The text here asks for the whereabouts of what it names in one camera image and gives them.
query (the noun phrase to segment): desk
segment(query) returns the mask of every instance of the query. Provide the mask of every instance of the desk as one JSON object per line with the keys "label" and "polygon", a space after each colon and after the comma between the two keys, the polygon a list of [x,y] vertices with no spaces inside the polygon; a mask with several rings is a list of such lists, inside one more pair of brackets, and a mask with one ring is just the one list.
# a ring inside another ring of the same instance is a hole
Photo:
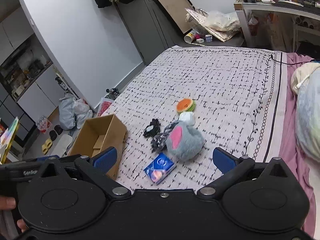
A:
{"label": "desk", "polygon": [[[182,38],[175,41],[176,45],[180,47],[199,47],[197,45],[186,43]],[[212,42],[204,42],[202,43],[205,46],[226,46],[226,47],[242,47],[244,43],[244,38],[241,33],[237,33],[235,36],[233,36],[230,40],[222,42],[219,41],[217,38],[213,37]]]}
{"label": "desk", "polygon": [[236,0],[234,3],[235,11],[239,17],[244,38],[249,48],[254,48],[254,42],[248,26],[248,15],[252,10],[283,12],[295,15],[301,15],[320,21],[320,9],[299,6],[292,3],[280,2],[274,0],[274,4],[268,3],[246,3],[243,0]]}

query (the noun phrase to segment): gray plush toy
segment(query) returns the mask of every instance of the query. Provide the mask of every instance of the gray plush toy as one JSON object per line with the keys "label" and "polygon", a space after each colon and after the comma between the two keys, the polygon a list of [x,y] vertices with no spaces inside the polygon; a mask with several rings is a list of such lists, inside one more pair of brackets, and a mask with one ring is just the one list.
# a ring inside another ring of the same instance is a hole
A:
{"label": "gray plush toy", "polygon": [[169,137],[166,145],[168,152],[182,161],[187,161],[196,156],[204,145],[202,134],[185,122],[179,122]]}

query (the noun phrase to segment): pink plush ear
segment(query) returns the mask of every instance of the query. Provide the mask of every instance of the pink plush ear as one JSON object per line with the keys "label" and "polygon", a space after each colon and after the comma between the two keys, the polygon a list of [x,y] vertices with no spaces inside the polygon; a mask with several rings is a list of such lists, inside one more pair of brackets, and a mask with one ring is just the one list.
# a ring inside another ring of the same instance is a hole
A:
{"label": "pink plush ear", "polygon": [[169,137],[172,141],[172,149],[173,150],[177,149],[182,138],[181,126],[176,126],[170,133]]}

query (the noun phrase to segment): finger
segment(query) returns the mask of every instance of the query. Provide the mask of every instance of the finger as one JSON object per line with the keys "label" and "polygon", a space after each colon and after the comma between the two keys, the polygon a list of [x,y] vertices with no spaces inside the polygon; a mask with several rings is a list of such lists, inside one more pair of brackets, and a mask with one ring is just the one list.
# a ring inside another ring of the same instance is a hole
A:
{"label": "finger", "polygon": [[16,201],[13,197],[0,196],[0,210],[11,210],[16,207]]}
{"label": "finger", "polygon": [[17,225],[18,225],[18,227],[21,229],[22,233],[28,229],[28,228],[27,228],[27,225],[26,225],[26,223],[23,221],[23,219],[19,219],[19,220],[17,221]]}

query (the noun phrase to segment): door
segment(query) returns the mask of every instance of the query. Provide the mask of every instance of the door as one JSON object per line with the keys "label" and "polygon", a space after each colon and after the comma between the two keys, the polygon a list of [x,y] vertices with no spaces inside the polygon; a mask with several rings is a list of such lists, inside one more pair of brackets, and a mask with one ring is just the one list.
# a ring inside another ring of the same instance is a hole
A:
{"label": "door", "polygon": [[33,33],[33,29],[21,7],[2,22],[5,33],[14,49],[19,47]]}
{"label": "door", "polygon": [[0,65],[10,56],[14,51],[10,44],[7,35],[4,32],[2,23],[0,23]]}
{"label": "door", "polygon": [[149,65],[168,48],[150,0],[134,0],[129,4],[119,2],[116,8],[143,62]]}
{"label": "door", "polygon": [[46,71],[44,71],[40,77],[36,79],[36,83],[50,101],[57,107],[59,106],[59,99],[64,97],[64,90],[58,82],[55,80],[56,73],[51,65]]}
{"label": "door", "polygon": [[24,92],[18,100],[18,104],[35,123],[42,115],[48,117],[56,109],[56,106],[43,93],[36,82]]}

